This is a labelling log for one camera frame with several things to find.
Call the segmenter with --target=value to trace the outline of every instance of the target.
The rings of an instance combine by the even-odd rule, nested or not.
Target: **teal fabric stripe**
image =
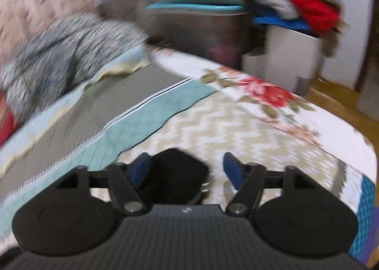
[[[244,6],[240,5],[204,5],[204,4],[164,4],[155,3],[147,6],[147,9],[192,9],[192,10],[214,10],[214,11],[243,11]]]
[[[137,64],[143,59],[147,59],[147,56],[147,47],[144,44],[140,44],[135,48],[126,51],[113,61],[104,65],[92,79],[82,83],[75,91],[63,96],[52,106],[32,118],[25,125],[23,125],[20,130],[18,130],[0,149],[0,166],[5,165],[11,156],[17,156],[17,154],[20,154],[25,148],[27,148],[27,145],[30,144],[31,140],[35,140],[36,137],[40,137],[49,127],[52,119],[56,118],[59,111],[63,108],[73,107],[82,96],[85,87],[87,87],[87,83],[89,83],[89,85],[95,83],[95,81],[99,79],[99,76],[119,63]]]
[[[362,178],[361,190],[362,195],[357,212],[358,232],[349,250],[349,254],[357,260],[361,258],[365,247],[375,207],[375,185],[366,176]]]
[[[142,142],[160,129],[170,117],[214,92],[214,89],[192,80],[149,100],[141,108],[109,125],[99,138],[0,207],[0,237],[10,230],[12,218],[22,205],[71,169],[77,165],[86,165],[90,171],[105,168],[116,160],[120,152]]]

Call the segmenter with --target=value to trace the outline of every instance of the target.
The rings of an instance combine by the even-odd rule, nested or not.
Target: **bed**
[[[360,258],[377,168],[373,146],[360,132],[248,74],[173,50],[148,51],[140,45],[108,63],[0,150],[0,253],[17,245],[15,212],[74,167],[96,171],[176,147],[211,168],[204,203],[223,208],[235,193],[222,169],[224,153],[270,170],[297,166],[357,215],[359,231],[349,253]],[[125,67],[138,70],[125,75]],[[105,198],[101,190],[92,194]],[[279,194],[266,190],[262,202]]]

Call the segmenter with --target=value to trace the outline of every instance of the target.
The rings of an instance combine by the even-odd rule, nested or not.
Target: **red fabric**
[[[336,10],[320,0],[290,0],[315,34],[330,31],[340,19]]]
[[[2,146],[14,132],[18,126],[11,112],[8,112],[3,127],[0,128],[0,146]]]
[[[9,110],[3,93],[0,91],[0,146],[2,146],[17,129],[17,121]]]

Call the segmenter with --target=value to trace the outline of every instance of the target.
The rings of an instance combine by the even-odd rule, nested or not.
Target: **white trash bin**
[[[323,60],[321,41],[287,28],[270,25],[266,33],[264,79],[305,96]]]
[[[242,71],[257,78],[265,78],[266,54],[264,47],[255,48],[242,56]]]

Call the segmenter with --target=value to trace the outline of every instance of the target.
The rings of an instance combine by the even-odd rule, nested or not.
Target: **white wall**
[[[353,88],[366,52],[373,0],[342,0],[349,28],[340,37],[336,57],[327,59],[321,72],[329,81]]]

